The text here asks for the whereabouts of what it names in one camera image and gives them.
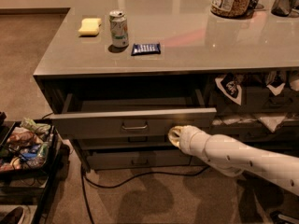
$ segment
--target glass jar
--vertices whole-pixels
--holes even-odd
[[[245,14],[250,0],[212,0],[211,12],[221,17],[234,18]]]

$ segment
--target cabinet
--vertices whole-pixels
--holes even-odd
[[[262,85],[243,87],[243,105],[227,100],[214,78],[299,69],[299,22],[263,11],[237,20],[210,13],[211,0],[122,0],[130,45],[111,47],[108,12],[120,0],[77,0],[35,70],[59,134],[91,169],[194,165],[168,139],[175,125],[195,125],[244,142],[297,141],[298,121],[270,133],[261,123],[214,125],[232,114],[297,113],[298,93],[286,85],[272,96]],[[102,19],[96,37],[79,37],[82,17]],[[160,55],[132,57],[134,43],[160,42]]]

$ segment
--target bottom drawer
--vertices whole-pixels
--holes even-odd
[[[121,169],[158,166],[189,165],[191,156],[180,150],[152,150],[134,152],[94,152],[87,157],[91,169]]]

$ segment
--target power cord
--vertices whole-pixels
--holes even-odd
[[[133,179],[135,178],[138,178],[140,176],[143,176],[143,175],[177,175],[177,176],[197,176],[197,175],[200,175],[201,173],[203,173],[206,169],[208,169],[209,166],[203,168],[201,171],[199,172],[196,172],[194,174],[178,174],[178,173],[168,173],[168,172],[161,172],[161,171],[152,171],[152,172],[146,172],[146,173],[142,173],[142,174],[139,174],[139,175],[134,175],[126,180],[124,180],[123,182],[121,182],[120,184],[117,184],[117,185],[113,185],[113,186],[105,186],[105,185],[100,185],[100,184],[96,184],[94,182],[92,182],[87,176],[86,176],[86,172],[85,170],[83,169],[82,165],[81,165],[81,183],[82,183],[82,191],[83,191],[83,196],[84,196],[84,202],[85,202],[85,205],[86,205],[86,209],[87,209],[87,212],[88,212],[88,216],[89,216],[89,219],[91,221],[92,224],[94,224],[94,221],[93,221],[93,215],[91,213],[91,209],[90,209],[90,206],[89,206],[89,203],[88,203],[88,200],[87,200],[87,196],[86,196],[86,189],[85,189],[85,184],[84,184],[84,179],[91,185],[93,186],[96,186],[100,189],[115,189],[115,188],[118,188],[124,184],[126,184],[127,182],[129,181],[132,181]]]

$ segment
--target yellow sponge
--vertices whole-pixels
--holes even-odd
[[[83,19],[78,33],[80,35],[98,35],[101,23],[101,19]]]

